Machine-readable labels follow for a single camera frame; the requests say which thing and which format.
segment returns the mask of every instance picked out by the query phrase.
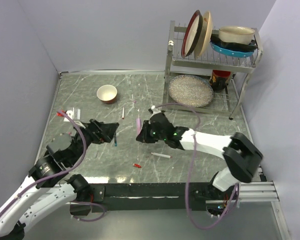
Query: tabletop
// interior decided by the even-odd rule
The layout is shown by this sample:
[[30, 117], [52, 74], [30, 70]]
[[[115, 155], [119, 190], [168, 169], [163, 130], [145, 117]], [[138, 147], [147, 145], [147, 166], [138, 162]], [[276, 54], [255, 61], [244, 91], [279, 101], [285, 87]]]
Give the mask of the tabletop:
[[[120, 125], [117, 129], [117, 146], [111, 143], [89, 146], [82, 164], [72, 174], [83, 175], [89, 183], [183, 183], [187, 180], [188, 167], [193, 151], [170, 148], [163, 141], [154, 144], [136, 141], [136, 118], [138, 114], [148, 120], [148, 109], [163, 101], [164, 74], [66, 74], [60, 78], [52, 114], [43, 136], [39, 157], [44, 155], [46, 146], [60, 133], [75, 134], [73, 126], [57, 116], [57, 110], [80, 109], [80, 120]], [[105, 84], [117, 88], [117, 101], [102, 103], [96, 95]], [[233, 84], [228, 86], [232, 107], [236, 104]], [[197, 117], [182, 110], [167, 110], [165, 115], [174, 126], [194, 128]], [[233, 120], [227, 116], [200, 114], [199, 132], [214, 135], [233, 135], [241, 132], [248, 136], [244, 117], [238, 112]], [[158, 157], [151, 152], [170, 155], [172, 158]], [[223, 159], [198, 152], [191, 181], [209, 182], [217, 171], [226, 167]]]

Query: beige bowl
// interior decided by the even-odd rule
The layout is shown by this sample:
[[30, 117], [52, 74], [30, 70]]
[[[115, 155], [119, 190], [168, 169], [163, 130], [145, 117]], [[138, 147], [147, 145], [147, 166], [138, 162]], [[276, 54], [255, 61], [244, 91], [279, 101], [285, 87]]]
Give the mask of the beige bowl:
[[219, 28], [219, 38], [225, 43], [238, 43], [248, 45], [255, 30], [244, 26], [222, 26]]
[[96, 91], [96, 96], [105, 104], [113, 104], [117, 100], [118, 91], [115, 86], [103, 85]]

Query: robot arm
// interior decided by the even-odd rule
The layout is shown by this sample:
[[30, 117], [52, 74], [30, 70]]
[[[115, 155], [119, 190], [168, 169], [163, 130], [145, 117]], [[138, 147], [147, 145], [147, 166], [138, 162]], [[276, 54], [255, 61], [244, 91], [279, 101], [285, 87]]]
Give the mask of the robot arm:
[[155, 106], [149, 109], [152, 116], [143, 122], [136, 137], [141, 143], [164, 141], [169, 147], [180, 150], [196, 150], [225, 160], [227, 167], [217, 172], [212, 185], [224, 192], [238, 182], [250, 183], [263, 158], [261, 152], [242, 133], [233, 136], [212, 135], [194, 131], [188, 127], [173, 126], [163, 112]]
[[[118, 123], [105, 124], [94, 119], [89, 123], [78, 122], [78, 124], [87, 148], [90, 144], [110, 143], [119, 126]], [[89, 196], [90, 186], [87, 181], [81, 175], [74, 175], [63, 189], [58, 189], [57, 192], [33, 205], [68, 173], [44, 180], [21, 194], [35, 181], [73, 167], [83, 153], [83, 142], [78, 132], [75, 136], [64, 133], [54, 138], [46, 149], [44, 157], [38, 159], [18, 190], [0, 208], [0, 240], [21, 240], [24, 237], [24, 228], [28, 231], [63, 204], [74, 199], [82, 201]]]

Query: white wall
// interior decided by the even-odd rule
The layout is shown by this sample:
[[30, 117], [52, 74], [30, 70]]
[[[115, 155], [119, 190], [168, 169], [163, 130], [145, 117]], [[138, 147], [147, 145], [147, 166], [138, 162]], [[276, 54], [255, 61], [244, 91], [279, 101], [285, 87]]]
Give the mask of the white wall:
[[16, 0], [0, 0], [0, 206], [33, 166], [58, 73]]
[[243, 107], [292, 238], [300, 240], [300, 0], [277, 0], [260, 35], [264, 56]]
[[275, 0], [19, 0], [56, 69], [165, 68], [170, 20], [260, 28]]

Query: blue plate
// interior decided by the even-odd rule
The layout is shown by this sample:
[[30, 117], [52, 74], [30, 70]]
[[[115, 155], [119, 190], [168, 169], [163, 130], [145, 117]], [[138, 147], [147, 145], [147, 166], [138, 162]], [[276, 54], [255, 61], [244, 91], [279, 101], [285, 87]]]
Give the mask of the blue plate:
[[216, 52], [223, 54], [223, 55], [235, 57], [235, 58], [246, 58], [246, 57], [250, 57], [252, 54], [254, 54], [254, 51], [251, 51], [251, 52], [231, 51], [231, 50], [219, 47], [219, 46], [213, 44], [212, 42], [210, 42], [210, 44], [211, 44], [212, 49], [215, 50]]

